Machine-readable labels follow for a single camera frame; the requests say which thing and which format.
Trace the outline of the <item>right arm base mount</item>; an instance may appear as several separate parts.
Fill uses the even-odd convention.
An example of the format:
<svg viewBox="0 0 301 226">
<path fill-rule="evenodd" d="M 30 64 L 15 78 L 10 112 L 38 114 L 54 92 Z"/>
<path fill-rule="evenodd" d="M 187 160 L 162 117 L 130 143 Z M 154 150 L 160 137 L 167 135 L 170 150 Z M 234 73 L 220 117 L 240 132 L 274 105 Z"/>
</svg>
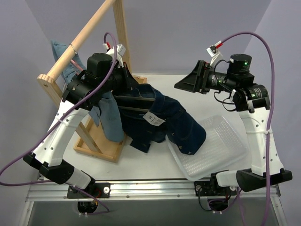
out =
<svg viewBox="0 0 301 226">
<path fill-rule="evenodd" d="M 236 189 L 219 187 L 209 180 L 194 182 L 195 195 L 202 210 L 222 214 L 231 204 L 230 199 L 237 195 Z"/>
</svg>

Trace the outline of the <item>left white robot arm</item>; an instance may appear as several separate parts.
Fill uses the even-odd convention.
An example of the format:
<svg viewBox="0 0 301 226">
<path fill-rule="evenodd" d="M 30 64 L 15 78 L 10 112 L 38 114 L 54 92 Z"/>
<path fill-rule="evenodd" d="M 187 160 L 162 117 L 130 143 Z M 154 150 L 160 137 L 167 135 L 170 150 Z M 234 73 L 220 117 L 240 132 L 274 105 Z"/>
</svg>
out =
<svg viewBox="0 0 301 226">
<path fill-rule="evenodd" d="M 67 144 L 103 94 L 122 94 L 137 85 L 120 53 L 112 49 L 94 53 L 87 60 L 87 68 L 76 73 L 68 83 L 47 135 L 23 161 L 47 179 L 78 187 L 83 197 L 92 196 L 95 180 L 63 159 Z"/>
</svg>

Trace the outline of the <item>grey metal hanger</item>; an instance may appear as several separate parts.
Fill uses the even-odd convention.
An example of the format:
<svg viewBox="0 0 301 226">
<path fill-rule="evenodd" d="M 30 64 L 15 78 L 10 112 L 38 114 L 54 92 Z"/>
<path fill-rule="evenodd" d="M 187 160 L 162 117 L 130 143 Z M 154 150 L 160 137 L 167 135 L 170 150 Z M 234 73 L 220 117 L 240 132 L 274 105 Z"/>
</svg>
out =
<svg viewBox="0 0 301 226">
<path fill-rule="evenodd" d="M 151 109 L 155 101 L 155 98 L 142 96 L 114 96 L 114 98 L 119 109 L 144 113 Z"/>
</svg>

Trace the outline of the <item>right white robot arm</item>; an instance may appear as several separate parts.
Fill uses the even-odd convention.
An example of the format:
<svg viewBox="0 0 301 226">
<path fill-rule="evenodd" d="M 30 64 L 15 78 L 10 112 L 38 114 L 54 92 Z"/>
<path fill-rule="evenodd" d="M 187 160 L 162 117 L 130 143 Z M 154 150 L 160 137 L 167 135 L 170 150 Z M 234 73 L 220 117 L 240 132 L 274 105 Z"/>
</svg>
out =
<svg viewBox="0 0 301 226">
<path fill-rule="evenodd" d="M 206 94 L 212 89 L 228 92 L 230 101 L 235 105 L 234 111 L 239 113 L 244 124 L 251 151 L 251 167 L 213 173 L 209 189 L 214 194 L 220 194 L 231 186 L 249 192 L 293 178 L 292 172 L 286 170 L 279 159 L 268 124 L 272 104 L 265 86 L 254 83 L 254 76 L 250 73 L 251 60 L 250 55 L 231 55 L 226 73 L 216 72 L 214 65 L 199 60 L 193 71 L 174 85 L 176 89 L 192 93 Z"/>
</svg>

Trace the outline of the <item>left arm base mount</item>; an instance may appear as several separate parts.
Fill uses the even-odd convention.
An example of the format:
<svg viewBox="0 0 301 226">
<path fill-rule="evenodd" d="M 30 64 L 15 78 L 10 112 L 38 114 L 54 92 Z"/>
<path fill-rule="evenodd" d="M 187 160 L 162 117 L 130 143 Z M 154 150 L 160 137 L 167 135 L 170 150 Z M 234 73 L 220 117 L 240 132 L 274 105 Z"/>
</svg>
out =
<svg viewBox="0 0 301 226">
<path fill-rule="evenodd" d="M 103 204 L 101 198 L 109 198 L 111 192 L 111 184 L 109 182 L 96 182 L 88 185 L 85 189 L 78 189 L 74 186 L 68 186 L 67 199 L 87 199 L 91 201 L 78 201 L 77 209 L 80 214 L 96 215 L 109 213 L 109 208 Z"/>
</svg>

